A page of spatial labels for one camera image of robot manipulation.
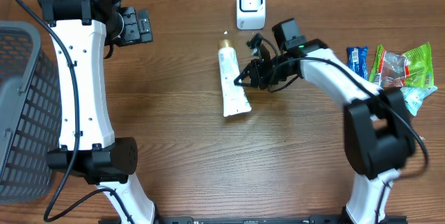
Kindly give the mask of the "blue Oreo cookie pack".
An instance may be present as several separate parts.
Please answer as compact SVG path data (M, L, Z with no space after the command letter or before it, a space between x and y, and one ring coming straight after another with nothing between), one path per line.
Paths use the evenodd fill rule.
M368 47L348 47L348 67L363 79L368 79L366 57Z

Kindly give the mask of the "white barcode scanner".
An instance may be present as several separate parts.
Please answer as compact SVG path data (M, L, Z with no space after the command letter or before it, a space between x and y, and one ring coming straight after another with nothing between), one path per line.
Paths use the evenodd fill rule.
M266 0L236 0L239 30L260 30L266 23Z

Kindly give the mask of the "white cream tube gold cap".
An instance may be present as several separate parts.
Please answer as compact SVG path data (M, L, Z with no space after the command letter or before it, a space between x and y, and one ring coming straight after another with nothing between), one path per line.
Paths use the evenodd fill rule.
M242 86L234 82L240 75L236 50L231 40L218 41L218 63L223 100L223 116L233 116L252 110Z

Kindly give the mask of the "grey plastic mesh basket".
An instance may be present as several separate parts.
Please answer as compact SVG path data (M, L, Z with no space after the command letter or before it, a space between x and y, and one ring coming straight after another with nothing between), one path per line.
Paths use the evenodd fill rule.
M56 64L27 22L1 22L1 204L48 194L55 177L46 154L57 148L61 102Z

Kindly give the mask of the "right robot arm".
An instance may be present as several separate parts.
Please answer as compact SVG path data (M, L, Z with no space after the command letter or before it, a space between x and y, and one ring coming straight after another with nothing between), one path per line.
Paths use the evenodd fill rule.
M415 153L402 92L355 74L322 40L307 40L294 19L276 24L273 35L277 44L271 50L259 33L247 41L254 59L234 84L273 92L273 86L293 77L320 88L343 111L344 151L355 171L338 223L406 223L405 217L385 213L391 188Z

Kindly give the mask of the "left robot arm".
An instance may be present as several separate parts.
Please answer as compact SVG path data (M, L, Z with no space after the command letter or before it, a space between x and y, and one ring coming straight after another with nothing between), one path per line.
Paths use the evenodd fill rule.
M58 146L46 155L49 167L94 185L119 223L153 223L155 204L136 176L136 141L115 135L104 80L104 61L114 47L152 40L146 11L121 0L38 3L56 51L62 106Z

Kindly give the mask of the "green snack bag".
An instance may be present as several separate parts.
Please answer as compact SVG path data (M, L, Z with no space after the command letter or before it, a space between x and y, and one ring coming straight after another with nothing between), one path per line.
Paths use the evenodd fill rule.
M432 88L434 70L430 43L403 54L387 51L378 45L369 82L380 87Z

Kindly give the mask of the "mint green wipes pack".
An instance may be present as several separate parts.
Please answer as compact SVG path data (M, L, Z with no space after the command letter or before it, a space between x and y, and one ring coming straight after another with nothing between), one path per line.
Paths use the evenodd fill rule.
M413 116L416 116L424 99L433 94L437 89L437 86L433 86L432 88L402 87L400 91L403 94L407 110Z

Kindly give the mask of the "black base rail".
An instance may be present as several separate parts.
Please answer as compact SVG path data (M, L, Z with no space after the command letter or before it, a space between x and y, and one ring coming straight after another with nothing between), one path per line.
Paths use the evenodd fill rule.
M158 218L154 224L341 224L351 223L345 216L314 215L309 218L264 218L264 219L193 219L191 217Z

